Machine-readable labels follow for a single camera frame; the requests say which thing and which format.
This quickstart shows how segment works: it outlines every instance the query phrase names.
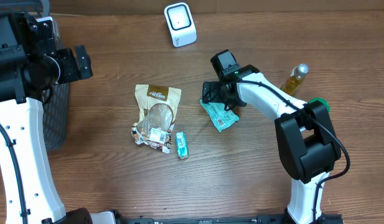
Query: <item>green lid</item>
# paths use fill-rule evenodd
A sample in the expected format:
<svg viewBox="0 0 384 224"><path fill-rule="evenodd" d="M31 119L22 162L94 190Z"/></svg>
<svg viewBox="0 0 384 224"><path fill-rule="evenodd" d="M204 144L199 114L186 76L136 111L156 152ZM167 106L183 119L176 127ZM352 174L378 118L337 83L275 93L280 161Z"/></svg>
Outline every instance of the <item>green lid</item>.
<svg viewBox="0 0 384 224"><path fill-rule="evenodd" d="M329 103L324 100L323 98L320 98L320 97L316 97L316 98L313 98L309 101L309 103L312 103L312 102L315 102L315 101L319 101L321 103L324 104L324 106L327 108L327 112L330 112L330 106L329 106Z"/></svg>

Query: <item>wooden table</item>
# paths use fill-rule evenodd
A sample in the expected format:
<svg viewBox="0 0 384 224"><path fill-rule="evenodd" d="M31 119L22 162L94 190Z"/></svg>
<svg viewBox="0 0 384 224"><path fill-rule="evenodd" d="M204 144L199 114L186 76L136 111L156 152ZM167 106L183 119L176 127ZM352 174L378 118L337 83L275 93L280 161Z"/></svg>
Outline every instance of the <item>wooden table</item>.
<svg viewBox="0 0 384 224"><path fill-rule="evenodd" d="M243 217L282 213L291 179L272 121L251 106L222 134L199 105L217 76L210 58L230 49L279 86L299 63L311 68L298 98L323 97L350 172L325 185L322 209L345 223L384 223L384 11L196 14L197 42L173 48L164 16L58 17L66 46L84 44L94 77L72 84L68 136L49 153L66 210L112 208L126 217ZM137 146L136 84L182 89L175 132L180 160ZM344 168L342 157L336 172ZM5 221L0 172L0 223Z"/></svg>

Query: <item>bottle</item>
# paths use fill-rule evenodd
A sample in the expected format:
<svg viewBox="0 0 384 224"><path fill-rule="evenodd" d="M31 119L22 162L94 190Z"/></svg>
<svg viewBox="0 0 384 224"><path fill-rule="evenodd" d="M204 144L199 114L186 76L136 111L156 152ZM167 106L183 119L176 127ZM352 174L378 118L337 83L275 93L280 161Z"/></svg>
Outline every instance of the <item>bottle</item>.
<svg viewBox="0 0 384 224"><path fill-rule="evenodd" d="M283 83L280 87L285 93L293 96L296 93L296 90L304 81L306 74L309 72L308 65L302 63L295 67L290 74L290 77Z"/></svg>

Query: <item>black cable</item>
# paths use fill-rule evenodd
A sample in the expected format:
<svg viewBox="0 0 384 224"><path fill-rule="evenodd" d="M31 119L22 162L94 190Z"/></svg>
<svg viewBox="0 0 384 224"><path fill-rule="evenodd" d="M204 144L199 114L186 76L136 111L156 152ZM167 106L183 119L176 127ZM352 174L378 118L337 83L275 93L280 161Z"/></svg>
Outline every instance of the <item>black cable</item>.
<svg viewBox="0 0 384 224"><path fill-rule="evenodd" d="M262 86L262 87L265 87L267 90L271 91L272 93L274 93L279 99L283 100L288 106L292 107L293 109L297 110L297 111L302 111L302 109L298 108L296 105L292 104L289 100L285 99L285 97L283 97L280 93L278 93L276 90L274 90L273 88L271 88L270 86L262 83L262 82L254 82L254 81L248 81L248 80L238 80L237 81L238 83L249 83L249 84L255 84L255 85L258 85L258 86ZM341 148L342 152L344 153L344 156L345 156L345 159L347 160L347 165L345 166L345 169L336 174L336 175L332 175L330 177L326 177L325 179L322 179L320 180L317 184L316 184L316 190L315 190L315 197L314 197L314 206L313 206L313 224L316 223L316 204L317 204L317 198L319 196L319 189L321 188L322 184L328 180L332 180L332 179L335 179L335 178L338 178L338 177L341 177L343 175L345 175L348 170L349 170L349 167L350 167L350 158L349 158L349 155L348 155L348 152L346 150L346 148L344 147L344 145L327 129L325 128L321 123L319 123L316 119L314 119L311 115L309 114L306 114L304 113L307 118L312 121L316 126L318 126L319 128L321 128L323 131L325 131Z"/></svg>
<svg viewBox="0 0 384 224"><path fill-rule="evenodd" d="M49 101L53 95L54 95L54 88L51 86L51 87L49 87L48 98L42 103L42 106L45 106L47 103L49 103Z"/></svg>
<svg viewBox="0 0 384 224"><path fill-rule="evenodd" d="M15 150L13 148L13 143L11 142L11 138L9 137L9 135L7 134L7 132L5 131L4 127L1 124L0 124L0 133L5 139L6 145L9 148L9 153L11 154L11 157L12 157L13 167L16 175L17 189L19 191L19 199L20 199L20 207L22 212L23 224L27 224L28 213L26 208L26 200L24 199L23 182L22 182L22 176L20 173L19 163L17 161Z"/></svg>

